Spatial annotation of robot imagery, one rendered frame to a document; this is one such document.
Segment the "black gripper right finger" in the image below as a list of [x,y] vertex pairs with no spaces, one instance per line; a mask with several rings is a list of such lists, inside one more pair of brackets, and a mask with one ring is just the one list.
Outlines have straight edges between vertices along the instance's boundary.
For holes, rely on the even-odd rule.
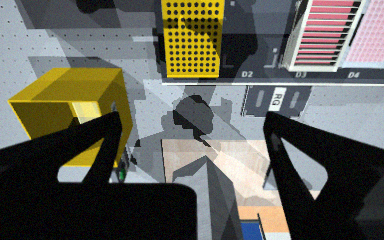
[[[291,240],[332,240],[352,222],[384,221],[384,149],[272,111],[263,133]],[[319,163],[327,181],[314,199],[282,139]]]

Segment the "white trough reservoir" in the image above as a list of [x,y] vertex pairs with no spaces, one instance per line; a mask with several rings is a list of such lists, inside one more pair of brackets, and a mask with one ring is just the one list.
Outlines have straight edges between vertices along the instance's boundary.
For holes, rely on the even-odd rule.
[[365,2],[298,0],[281,66],[288,71],[336,72]]

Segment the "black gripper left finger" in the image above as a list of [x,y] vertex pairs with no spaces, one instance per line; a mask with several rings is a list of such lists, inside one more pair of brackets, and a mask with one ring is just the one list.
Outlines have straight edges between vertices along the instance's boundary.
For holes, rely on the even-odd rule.
[[2,181],[59,182],[59,169],[104,138],[82,182],[109,182],[122,124],[118,111],[0,149]]

